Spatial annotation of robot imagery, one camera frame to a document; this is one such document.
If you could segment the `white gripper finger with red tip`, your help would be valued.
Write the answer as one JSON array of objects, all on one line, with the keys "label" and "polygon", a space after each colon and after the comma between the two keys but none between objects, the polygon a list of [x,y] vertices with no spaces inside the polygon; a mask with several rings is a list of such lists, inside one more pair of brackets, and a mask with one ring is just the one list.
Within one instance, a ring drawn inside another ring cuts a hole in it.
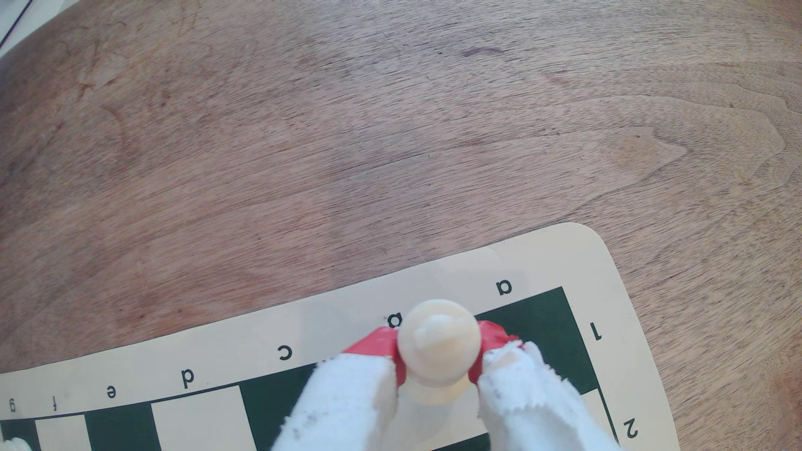
[{"label": "white gripper finger with red tip", "polygon": [[380,450],[406,365],[398,331],[381,326],[319,363],[272,450]]},{"label": "white gripper finger with red tip", "polygon": [[536,343],[479,321],[480,353],[468,372],[491,450],[620,450],[576,387],[548,365]]}]

